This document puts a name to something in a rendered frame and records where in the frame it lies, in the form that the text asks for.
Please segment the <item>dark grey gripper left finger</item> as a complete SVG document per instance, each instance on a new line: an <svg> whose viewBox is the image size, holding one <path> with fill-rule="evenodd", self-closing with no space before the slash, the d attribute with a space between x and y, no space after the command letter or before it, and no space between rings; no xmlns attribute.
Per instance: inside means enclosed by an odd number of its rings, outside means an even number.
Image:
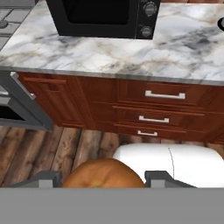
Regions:
<svg viewBox="0 0 224 224"><path fill-rule="evenodd" d="M61 171L40 171L28 180L10 185L10 187L22 188L56 188L61 187Z"/></svg>

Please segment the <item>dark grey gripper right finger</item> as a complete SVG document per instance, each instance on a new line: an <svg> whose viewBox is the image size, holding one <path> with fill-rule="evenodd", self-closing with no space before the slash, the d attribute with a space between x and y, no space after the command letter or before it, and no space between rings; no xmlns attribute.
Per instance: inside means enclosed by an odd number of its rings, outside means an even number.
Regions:
<svg viewBox="0 0 224 224"><path fill-rule="evenodd" d="M145 185L149 188L193 188L193 185L175 180L167 171L146 171L144 178L146 180Z"/></svg>

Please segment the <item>orange tangerine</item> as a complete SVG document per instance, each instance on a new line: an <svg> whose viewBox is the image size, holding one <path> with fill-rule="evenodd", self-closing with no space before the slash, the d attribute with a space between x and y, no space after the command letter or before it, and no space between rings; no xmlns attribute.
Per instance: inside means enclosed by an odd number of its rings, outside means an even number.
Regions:
<svg viewBox="0 0 224 224"><path fill-rule="evenodd" d="M67 177L64 187L127 188L145 187L140 177L126 164L113 158L88 160Z"/></svg>

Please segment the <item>narrow red-brown wooden drawer front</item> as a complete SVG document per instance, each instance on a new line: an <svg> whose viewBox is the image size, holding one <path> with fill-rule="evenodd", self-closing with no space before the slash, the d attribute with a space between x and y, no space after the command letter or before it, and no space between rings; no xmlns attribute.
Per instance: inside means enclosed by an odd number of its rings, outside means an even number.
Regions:
<svg viewBox="0 0 224 224"><path fill-rule="evenodd" d="M138 135L137 134L138 130L141 130L142 132L146 133L157 132L157 136L149 136L149 137L158 137L166 139L181 139L185 137L187 134L187 132L184 130L160 128L156 126L127 125L127 124L116 124L115 126L117 132L120 134L128 134L141 137L147 137L147 136Z"/></svg>

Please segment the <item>grey oven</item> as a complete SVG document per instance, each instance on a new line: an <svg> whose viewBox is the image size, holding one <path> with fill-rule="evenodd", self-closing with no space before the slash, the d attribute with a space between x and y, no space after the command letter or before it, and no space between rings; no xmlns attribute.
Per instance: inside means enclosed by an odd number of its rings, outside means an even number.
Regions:
<svg viewBox="0 0 224 224"><path fill-rule="evenodd" d="M45 131L53 129L52 119L11 78L9 71L0 71L0 126Z"/></svg>

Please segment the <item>medium red-brown wooden drawer front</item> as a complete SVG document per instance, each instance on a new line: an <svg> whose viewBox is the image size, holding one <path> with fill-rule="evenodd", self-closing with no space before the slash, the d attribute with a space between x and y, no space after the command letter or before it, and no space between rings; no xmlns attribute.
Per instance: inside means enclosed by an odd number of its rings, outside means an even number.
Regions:
<svg viewBox="0 0 224 224"><path fill-rule="evenodd" d="M119 123L137 123L143 125L154 125L161 127L174 127L178 129L199 130L204 125L205 116L203 114L193 114L186 112L166 111L161 109L131 108L115 106L117 111L117 120ZM169 123L161 122L143 122L138 117L164 119L169 118Z"/></svg>

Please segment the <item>red-brown wooden cupboard door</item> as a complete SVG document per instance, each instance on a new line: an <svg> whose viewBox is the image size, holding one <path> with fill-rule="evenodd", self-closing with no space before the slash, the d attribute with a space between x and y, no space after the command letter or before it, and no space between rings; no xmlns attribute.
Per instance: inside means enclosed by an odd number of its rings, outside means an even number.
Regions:
<svg viewBox="0 0 224 224"><path fill-rule="evenodd" d="M66 79L38 73L19 73L24 86L36 95L41 108L62 127L85 127L85 121Z"/></svg>

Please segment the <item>large red-brown wooden drawer front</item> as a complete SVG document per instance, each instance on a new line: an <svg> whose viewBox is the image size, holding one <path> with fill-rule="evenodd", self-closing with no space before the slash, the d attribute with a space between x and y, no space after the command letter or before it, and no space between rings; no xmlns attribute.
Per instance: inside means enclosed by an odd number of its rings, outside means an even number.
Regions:
<svg viewBox="0 0 224 224"><path fill-rule="evenodd" d="M185 99L174 100L146 97L144 95L145 90L162 95L185 93ZM119 102L203 109L214 98L215 94L216 89L211 86L142 80L119 80Z"/></svg>

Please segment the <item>black microwave oven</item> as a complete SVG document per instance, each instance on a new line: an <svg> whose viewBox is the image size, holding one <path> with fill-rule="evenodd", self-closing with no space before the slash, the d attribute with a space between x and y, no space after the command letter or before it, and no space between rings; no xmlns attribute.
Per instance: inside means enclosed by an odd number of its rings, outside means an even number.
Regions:
<svg viewBox="0 0 224 224"><path fill-rule="evenodd" d="M161 0L46 0L60 36L153 39Z"/></svg>

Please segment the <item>grey hob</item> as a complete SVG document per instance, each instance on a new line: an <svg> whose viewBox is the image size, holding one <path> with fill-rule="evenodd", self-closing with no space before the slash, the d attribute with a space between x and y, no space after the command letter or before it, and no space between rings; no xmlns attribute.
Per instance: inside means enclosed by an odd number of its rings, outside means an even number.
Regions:
<svg viewBox="0 0 224 224"><path fill-rule="evenodd" d="M0 51L39 0L0 0Z"/></svg>

